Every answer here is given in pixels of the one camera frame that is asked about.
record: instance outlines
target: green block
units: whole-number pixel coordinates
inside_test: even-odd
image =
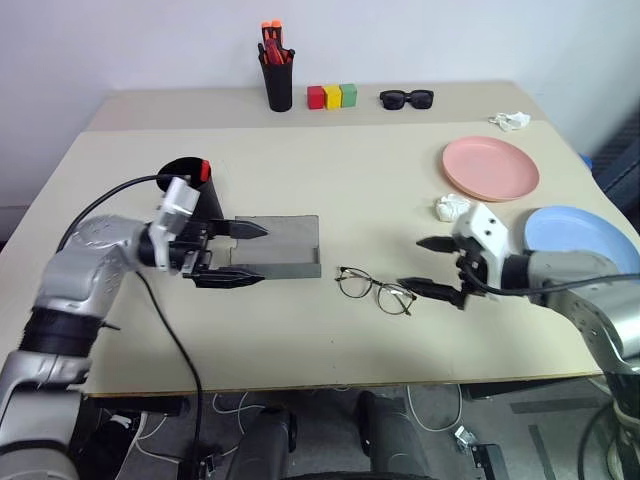
[[[343,83],[340,85],[342,90],[342,108],[355,107],[356,97],[358,96],[358,89],[353,83]]]

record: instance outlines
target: beige table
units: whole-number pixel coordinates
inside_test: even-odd
[[[321,279],[265,281],[230,291],[196,289],[178,276],[147,273],[206,389],[485,382],[596,372],[574,327],[524,299],[474,297],[465,312],[420,299],[407,317],[386,315],[373,297],[354,300],[340,293],[333,280],[339,265],[362,268],[381,280],[421,275],[457,281],[454,256],[428,252],[415,241],[449,231],[430,206],[435,197],[454,191],[440,173],[443,147],[466,135],[509,141],[538,165],[541,182],[532,194],[491,205],[514,228],[514,244],[521,242],[518,231],[531,209],[566,204],[603,216],[640,245],[546,120],[534,119],[526,130],[509,134],[486,122],[497,110],[535,109],[516,87],[437,86],[432,112],[375,110],[375,95],[366,92],[380,88],[361,90],[361,115],[357,108],[312,115],[298,105],[280,116],[265,110],[259,90],[125,93],[108,100],[0,255],[1,354],[17,345],[41,272],[74,215],[113,185],[196,155],[212,162],[228,217],[319,215],[323,267]],[[466,92],[465,102],[478,103],[444,104],[462,95],[452,95],[456,89]],[[487,89],[493,102],[474,94]],[[189,111],[182,111],[175,99],[187,97]],[[245,128],[240,113],[247,115]],[[436,121],[430,122],[432,114]],[[198,129],[188,120],[196,117]],[[234,128],[222,128],[226,118]],[[178,128],[182,121],[188,129]],[[150,220],[159,198],[154,185],[140,185],[96,213]],[[100,334],[88,392],[193,389],[134,276],[125,280],[108,320],[122,331]]]

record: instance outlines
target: white tissue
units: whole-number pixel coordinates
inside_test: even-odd
[[[455,222],[471,207],[471,202],[460,195],[450,193],[440,197],[435,203],[436,213],[441,222]]]
[[[489,118],[489,122],[495,123],[505,132],[520,130],[529,125],[530,121],[531,115],[522,112],[496,113],[495,117]]]

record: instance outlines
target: eyeglasses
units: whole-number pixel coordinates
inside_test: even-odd
[[[347,297],[362,298],[373,285],[378,287],[376,303],[380,309],[390,315],[411,315],[409,307],[418,298],[406,288],[395,283],[382,283],[371,278],[367,272],[351,267],[340,267],[340,276],[336,278],[340,290]]]
[[[387,110],[400,110],[405,102],[409,102],[413,108],[426,110],[433,105],[433,92],[431,90],[414,90],[405,93],[402,90],[385,90],[380,92],[382,106]]]

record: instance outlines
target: wall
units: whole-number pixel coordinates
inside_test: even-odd
[[[273,17],[298,84],[512,79],[581,152],[640,97],[637,0],[5,0],[0,207],[31,202],[109,90],[258,84]]]

